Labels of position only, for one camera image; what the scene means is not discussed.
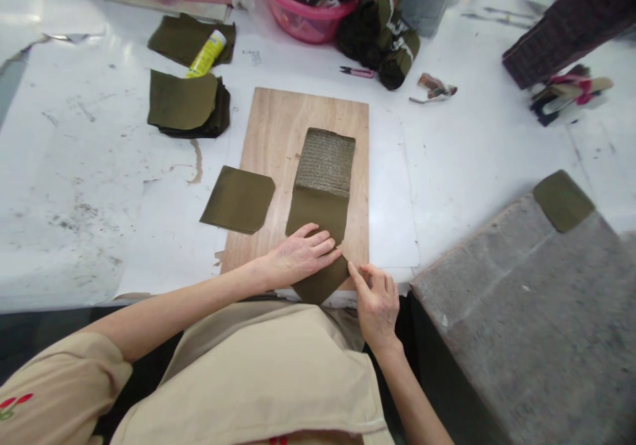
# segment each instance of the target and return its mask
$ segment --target fabric stack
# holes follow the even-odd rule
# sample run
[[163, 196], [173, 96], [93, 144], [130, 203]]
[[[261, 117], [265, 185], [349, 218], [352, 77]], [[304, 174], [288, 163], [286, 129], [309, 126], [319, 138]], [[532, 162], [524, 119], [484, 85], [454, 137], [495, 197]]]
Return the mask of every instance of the fabric stack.
[[378, 71], [387, 89], [399, 88], [419, 51], [417, 32], [401, 20], [401, 0], [362, 0], [338, 30], [338, 48]]
[[[229, 63], [236, 27], [201, 23], [183, 13], [179, 18], [165, 16], [150, 37], [148, 48], [189, 67], [214, 30], [221, 31], [227, 40], [215, 66]], [[216, 138], [230, 125], [230, 93], [223, 79], [212, 74], [182, 79], [151, 71], [148, 124], [171, 137]]]

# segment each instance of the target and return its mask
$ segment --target yellow tube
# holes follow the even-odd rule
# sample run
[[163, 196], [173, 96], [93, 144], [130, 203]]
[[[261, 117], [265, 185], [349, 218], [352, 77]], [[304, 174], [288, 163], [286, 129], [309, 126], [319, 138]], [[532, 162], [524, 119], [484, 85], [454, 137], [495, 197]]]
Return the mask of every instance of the yellow tube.
[[185, 75], [190, 77], [201, 77], [210, 72], [210, 68], [214, 64], [214, 61], [219, 57], [221, 51], [227, 43], [225, 36], [219, 30], [214, 30], [210, 37], [207, 39], [199, 54], [193, 61], [190, 69]]

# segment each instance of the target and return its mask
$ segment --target wooden board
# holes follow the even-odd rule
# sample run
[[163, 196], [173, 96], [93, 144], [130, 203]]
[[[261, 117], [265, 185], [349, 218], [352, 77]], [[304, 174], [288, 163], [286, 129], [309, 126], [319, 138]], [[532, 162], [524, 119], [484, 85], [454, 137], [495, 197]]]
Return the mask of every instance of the wooden board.
[[[309, 127], [356, 139], [351, 169], [344, 256], [369, 261], [369, 106], [331, 97], [257, 87], [240, 168], [274, 179], [276, 190], [265, 225], [247, 235], [228, 232], [221, 273], [233, 270], [282, 243], [292, 202], [293, 181]], [[354, 289], [348, 279], [341, 289]]]

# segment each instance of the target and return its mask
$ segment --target hand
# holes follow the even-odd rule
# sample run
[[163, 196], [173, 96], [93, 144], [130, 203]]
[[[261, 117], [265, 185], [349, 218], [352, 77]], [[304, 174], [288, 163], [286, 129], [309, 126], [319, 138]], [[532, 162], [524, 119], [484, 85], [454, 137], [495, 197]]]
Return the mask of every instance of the hand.
[[348, 263], [349, 274], [358, 291], [358, 318], [364, 340], [377, 356], [385, 350], [392, 350], [401, 343], [396, 336], [396, 320], [399, 313], [398, 287], [387, 273], [372, 264], [360, 269], [370, 274], [373, 288], [369, 288], [364, 278], [352, 262]]
[[297, 283], [326, 268], [342, 254], [333, 249], [336, 242], [326, 230], [306, 238], [318, 228], [315, 223], [308, 223], [261, 258], [269, 289]]

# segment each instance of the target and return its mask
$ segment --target sleeve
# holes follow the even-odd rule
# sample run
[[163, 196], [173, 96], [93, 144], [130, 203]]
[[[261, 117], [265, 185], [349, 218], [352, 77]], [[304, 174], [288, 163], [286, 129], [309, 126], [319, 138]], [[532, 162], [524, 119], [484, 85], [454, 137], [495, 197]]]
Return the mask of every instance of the sleeve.
[[3, 445], [93, 445], [133, 367], [107, 337], [72, 334], [45, 349], [0, 387]]

